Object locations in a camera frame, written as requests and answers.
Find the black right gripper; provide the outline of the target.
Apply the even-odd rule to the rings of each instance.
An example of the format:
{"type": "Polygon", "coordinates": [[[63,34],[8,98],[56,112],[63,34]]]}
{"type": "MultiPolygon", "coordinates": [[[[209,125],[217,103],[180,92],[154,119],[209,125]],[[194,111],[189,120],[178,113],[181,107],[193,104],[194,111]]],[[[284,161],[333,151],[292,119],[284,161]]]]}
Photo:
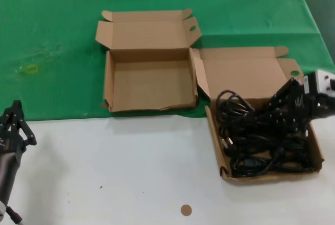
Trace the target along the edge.
{"type": "Polygon", "coordinates": [[[287,103],[288,109],[274,111],[274,126],[286,134],[306,136],[307,125],[314,119],[334,115],[334,77],[305,76],[301,84],[290,78],[263,106],[274,110],[287,103]]]}

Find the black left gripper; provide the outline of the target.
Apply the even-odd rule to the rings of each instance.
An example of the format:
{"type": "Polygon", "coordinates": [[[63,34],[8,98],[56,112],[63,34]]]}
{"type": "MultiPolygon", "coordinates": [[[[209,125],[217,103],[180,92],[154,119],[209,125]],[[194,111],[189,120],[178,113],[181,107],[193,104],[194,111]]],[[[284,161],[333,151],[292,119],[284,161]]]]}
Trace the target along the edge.
{"type": "Polygon", "coordinates": [[[1,202],[9,201],[21,157],[25,152],[24,146],[36,144],[34,133],[24,121],[22,103],[14,100],[1,117],[1,202]],[[20,129],[26,135],[26,140],[20,135],[20,129]]]}

